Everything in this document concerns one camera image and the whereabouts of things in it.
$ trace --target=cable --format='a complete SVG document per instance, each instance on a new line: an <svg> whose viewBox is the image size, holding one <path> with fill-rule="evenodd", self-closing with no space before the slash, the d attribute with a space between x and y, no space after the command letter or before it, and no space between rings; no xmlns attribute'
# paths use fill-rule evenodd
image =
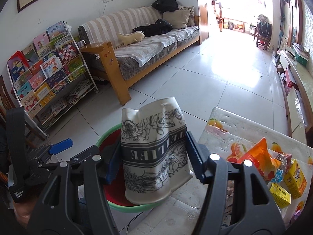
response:
<svg viewBox="0 0 313 235"><path fill-rule="evenodd" d="M126 229L126 234L128 233L128 227L131 224L132 221L134 221L137 217L139 217L143 212L141 212L140 214L138 214L137 216L135 216L133 219L131 219L131 221L128 223L127 225L127 229Z"/></svg>

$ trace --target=backpack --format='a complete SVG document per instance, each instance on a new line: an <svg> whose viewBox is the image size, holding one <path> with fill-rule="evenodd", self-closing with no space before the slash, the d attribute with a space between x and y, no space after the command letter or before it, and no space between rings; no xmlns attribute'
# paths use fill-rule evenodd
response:
<svg viewBox="0 0 313 235"><path fill-rule="evenodd" d="M259 28L259 35L265 38L269 38L269 36L271 36L272 34L272 24L270 23L265 23L265 24L258 24L258 28Z"/></svg>

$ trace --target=wooden door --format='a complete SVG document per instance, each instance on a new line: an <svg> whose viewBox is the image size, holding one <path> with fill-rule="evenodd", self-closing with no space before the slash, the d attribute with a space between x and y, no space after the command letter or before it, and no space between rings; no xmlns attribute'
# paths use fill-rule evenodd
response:
<svg viewBox="0 0 313 235"><path fill-rule="evenodd" d="M199 25L201 31L202 41L209 37L209 21L208 21L208 3L211 0L198 0L199 15L201 16L201 23Z"/></svg>

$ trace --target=sofa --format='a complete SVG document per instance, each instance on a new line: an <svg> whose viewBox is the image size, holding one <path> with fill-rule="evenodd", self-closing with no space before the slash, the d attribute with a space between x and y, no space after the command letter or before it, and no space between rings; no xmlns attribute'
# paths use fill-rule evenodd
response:
<svg viewBox="0 0 313 235"><path fill-rule="evenodd" d="M79 36L86 42L80 50L91 74L111 83L121 105L131 99L128 88L134 83L191 44L201 44L200 16L194 16L196 26L145 37L126 47L117 38L118 33L132 33L134 28L154 24L158 19L162 19L159 11L140 7L111 13L79 26Z"/></svg>

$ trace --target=wooden armrest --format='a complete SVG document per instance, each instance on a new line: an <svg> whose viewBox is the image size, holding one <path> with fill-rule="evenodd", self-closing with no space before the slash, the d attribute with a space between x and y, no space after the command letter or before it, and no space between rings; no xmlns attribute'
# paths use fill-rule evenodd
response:
<svg viewBox="0 0 313 235"><path fill-rule="evenodd" d="M100 42L100 43L93 43L87 44L80 48L81 52L88 52L92 54L99 54L101 51L109 48L112 46L111 42Z"/></svg>

